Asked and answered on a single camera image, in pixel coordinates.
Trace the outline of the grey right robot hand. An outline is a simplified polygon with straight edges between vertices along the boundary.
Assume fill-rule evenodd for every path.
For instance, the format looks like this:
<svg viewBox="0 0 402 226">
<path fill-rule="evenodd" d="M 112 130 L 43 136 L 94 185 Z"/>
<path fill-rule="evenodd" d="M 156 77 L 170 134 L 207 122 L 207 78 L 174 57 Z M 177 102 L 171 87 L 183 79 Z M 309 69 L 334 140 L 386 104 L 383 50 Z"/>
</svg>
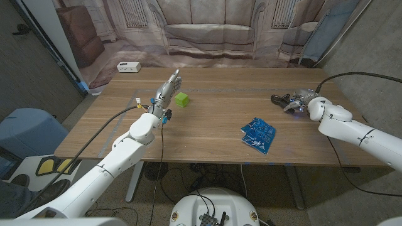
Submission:
<svg viewBox="0 0 402 226">
<path fill-rule="evenodd" d="M 312 89 L 296 89 L 293 95 L 289 98 L 289 103 L 283 108 L 284 112 L 289 112 L 293 109 L 295 112 L 303 112 L 308 103 L 321 95 Z"/>
</svg>

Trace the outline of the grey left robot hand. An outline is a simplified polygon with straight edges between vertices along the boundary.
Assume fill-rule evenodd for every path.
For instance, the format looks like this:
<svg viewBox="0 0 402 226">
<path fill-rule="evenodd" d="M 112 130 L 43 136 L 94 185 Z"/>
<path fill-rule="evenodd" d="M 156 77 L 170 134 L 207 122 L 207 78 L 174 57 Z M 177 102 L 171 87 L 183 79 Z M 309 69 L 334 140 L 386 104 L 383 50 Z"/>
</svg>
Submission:
<svg viewBox="0 0 402 226">
<path fill-rule="evenodd" d="M 179 69 L 176 69 L 170 78 L 163 83 L 156 91 L 152 105 L 149 107 L 149 113 L 161 119 L 165 110 L 171 102 L 173 94 L 177 92 L 182 84 L 182 78 L 179 76 Z"/>
</svg>

